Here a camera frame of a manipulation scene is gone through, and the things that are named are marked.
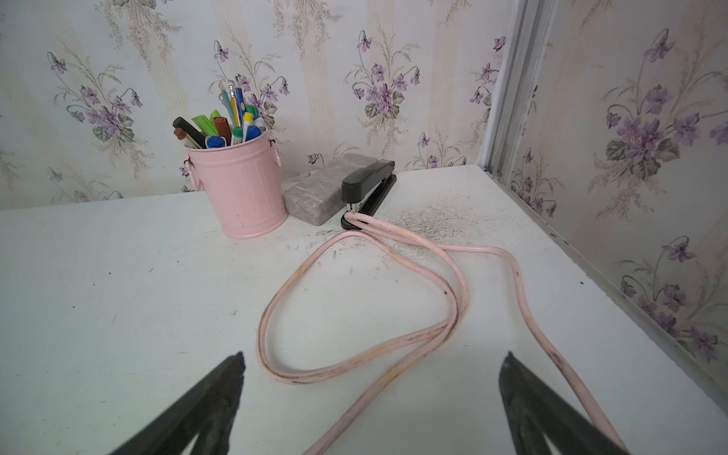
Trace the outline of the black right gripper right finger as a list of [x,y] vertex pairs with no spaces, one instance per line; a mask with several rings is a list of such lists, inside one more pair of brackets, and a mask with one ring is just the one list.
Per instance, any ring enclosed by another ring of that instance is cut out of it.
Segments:
[[513,354],[500,368],[499,387],[517,454],[625,453]]

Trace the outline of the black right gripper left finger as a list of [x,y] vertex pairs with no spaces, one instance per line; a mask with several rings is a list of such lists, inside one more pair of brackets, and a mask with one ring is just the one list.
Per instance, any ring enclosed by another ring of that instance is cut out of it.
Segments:
[[227,454],[245,381],[244,354],[229,356],[116,454]]

